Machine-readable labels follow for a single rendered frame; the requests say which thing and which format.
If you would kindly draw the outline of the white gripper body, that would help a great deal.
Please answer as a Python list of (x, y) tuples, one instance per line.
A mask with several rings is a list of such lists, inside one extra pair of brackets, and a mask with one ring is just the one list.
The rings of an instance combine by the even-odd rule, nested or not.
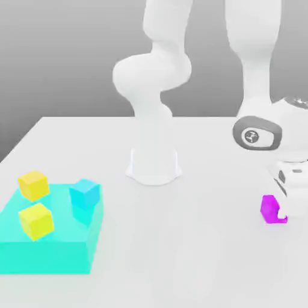
[(303, 217), (308, 214), (308, 188), (289, 188), (275, 179), (277, 189), (274, 193), (279, 204), (278, 217)]

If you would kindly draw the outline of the small magenta cube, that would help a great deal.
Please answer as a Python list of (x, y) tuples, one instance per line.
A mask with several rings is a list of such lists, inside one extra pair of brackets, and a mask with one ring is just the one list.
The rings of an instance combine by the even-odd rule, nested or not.
[(279, 218), (280, 205), (273, 195), (263, 195), (260, 212), (267, 224), (286, 224), (288, 217)]

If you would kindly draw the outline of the small cyan cube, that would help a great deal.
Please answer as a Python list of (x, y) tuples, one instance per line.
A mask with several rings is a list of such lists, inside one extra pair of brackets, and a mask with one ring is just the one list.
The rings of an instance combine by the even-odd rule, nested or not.
[(93, 208), (100, 200), (101, 185), (88, 179), (81, 179), (69, 187), (73, 206), (82, 209)]

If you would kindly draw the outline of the small lemon yellow cube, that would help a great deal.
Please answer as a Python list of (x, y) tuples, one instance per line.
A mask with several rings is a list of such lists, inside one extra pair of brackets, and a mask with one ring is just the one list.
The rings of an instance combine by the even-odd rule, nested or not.
[(22, 230), (32, 241), (54, 231), (52, 212), (42, 203), (36, 203), (21, 210), (19, 220)]

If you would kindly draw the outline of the small amber yellow cube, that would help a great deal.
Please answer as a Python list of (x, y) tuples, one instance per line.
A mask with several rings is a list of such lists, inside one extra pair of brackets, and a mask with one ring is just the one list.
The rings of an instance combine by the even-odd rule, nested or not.
[(34, 202), (49, 194), (47, 177), (39, 171), (31, 171), (18, 178), (21, 194)]

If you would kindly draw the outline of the large turquoise box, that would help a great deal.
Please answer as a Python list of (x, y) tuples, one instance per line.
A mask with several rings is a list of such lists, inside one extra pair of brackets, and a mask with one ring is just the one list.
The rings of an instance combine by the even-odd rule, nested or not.
[(32, 241), (19, 212), (32, 203), (19, 189), (0, 212), (0, 274), (88, 274), (103, 220), (103, 201), (85, 210), (72, 205), (68, 184), (50, 185), (40, 199), (52, 213), (54, 231)]

